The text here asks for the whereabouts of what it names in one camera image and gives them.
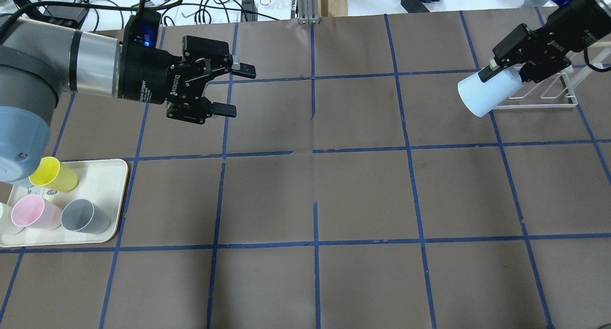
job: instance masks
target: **rubber band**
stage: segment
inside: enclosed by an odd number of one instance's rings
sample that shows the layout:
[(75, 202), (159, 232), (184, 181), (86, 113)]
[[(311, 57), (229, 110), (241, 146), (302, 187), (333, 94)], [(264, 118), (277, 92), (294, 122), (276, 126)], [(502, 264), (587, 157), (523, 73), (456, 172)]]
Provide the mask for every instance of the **rubber band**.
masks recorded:
[(271, 4), (271, 0), (268, 0), (268, 1), (269, 1), (269, 2), (264, 3), (264, 2), (263, 2), (263, 0), (259, 0), (259, 3), (260, 3), (261, 5), (270, 5), (270, 4)]

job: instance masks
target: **pink cup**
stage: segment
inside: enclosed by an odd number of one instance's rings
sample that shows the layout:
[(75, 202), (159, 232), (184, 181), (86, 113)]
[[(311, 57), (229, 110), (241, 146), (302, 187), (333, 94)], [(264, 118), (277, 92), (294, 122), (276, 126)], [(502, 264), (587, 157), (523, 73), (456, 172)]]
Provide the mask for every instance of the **pink cup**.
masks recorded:
[(42, 196), (31, 194), (13, 206), (13, 224), (33, 229), (52, 230), (61, 225), (62, 209)]

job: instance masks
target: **power adapter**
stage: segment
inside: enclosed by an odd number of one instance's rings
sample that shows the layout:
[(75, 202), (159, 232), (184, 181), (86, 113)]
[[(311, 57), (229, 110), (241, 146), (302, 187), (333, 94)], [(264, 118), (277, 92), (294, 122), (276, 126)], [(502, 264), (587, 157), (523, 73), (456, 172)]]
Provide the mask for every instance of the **power adapter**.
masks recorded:
[[(244, 8), (245, 11), (254, 11), (255, 13), (257, 12), (257, 5), (255, 5), (254, 0), (242, 0), (242, 8)], [(240, 22), (256, 21), (257, 16), (257, 14), (245, 13), (244, 11), (242, 11), (242, 17), (240, 18)]]
[(47, 22), (56, 24), (57, 26), (81, 29), (88, 11), (89, 9), (86, 8), (48, 5), (43, 15), (47, 18)]

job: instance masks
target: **plastic cup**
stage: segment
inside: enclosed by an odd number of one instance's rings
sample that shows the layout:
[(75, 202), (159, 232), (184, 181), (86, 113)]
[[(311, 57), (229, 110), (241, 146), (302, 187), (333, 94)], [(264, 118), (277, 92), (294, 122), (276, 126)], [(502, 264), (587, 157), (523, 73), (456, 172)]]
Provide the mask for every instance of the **plastic cup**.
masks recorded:
[(61, 218), (62, 209), (37, 194), (19, 200), (11, 212), (13, 224), (33, 229), (57, 229), (62, 224)]
[(63, 210), (62, 225), (77, 233), (103, 233), (111, 225), (111, 218), (93, 202), (77, 199)]
[(458, 94), (469, 111), (485, 116), (522, 86), (522, 77), (515, 68), (507, 68), (483, 83), (477, 73), (458, 83)]
[(55, 157), (44, 157), (37, 170), (30, 175), (35, 186), (59, 192), (70, 192), (78, 184), (78, 176)]
[(22, 227), (13, 224), (11, 211), (13, 208), (0, 202), (0, 235), (17, 235), (23, 230)]

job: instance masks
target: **white tray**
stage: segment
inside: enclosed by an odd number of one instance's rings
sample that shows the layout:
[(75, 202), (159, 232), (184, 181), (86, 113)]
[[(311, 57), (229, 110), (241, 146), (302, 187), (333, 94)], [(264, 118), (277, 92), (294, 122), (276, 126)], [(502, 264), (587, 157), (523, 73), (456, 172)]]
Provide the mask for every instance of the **white tray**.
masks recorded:
[(65, 162), (78, 175), (78, 185), (70, 192), (56, 192), (43, 187), (13, 186), (7, 205), (15, 203), (28, 194), (38, 194), (63, 209), (76, 199), (88, 199), (111, 216), (111, 225), (104, 233), (74, 233), (58, 227), (55, 230), (40, 230), (26, 227), (17, 235), (0, 235), (0, 246), (37, 246), (55, 244), (94, 244), (106, 242), (116, 233), (123, 205), (123, 196), (129, 173), (122, 159), (99, 161)]

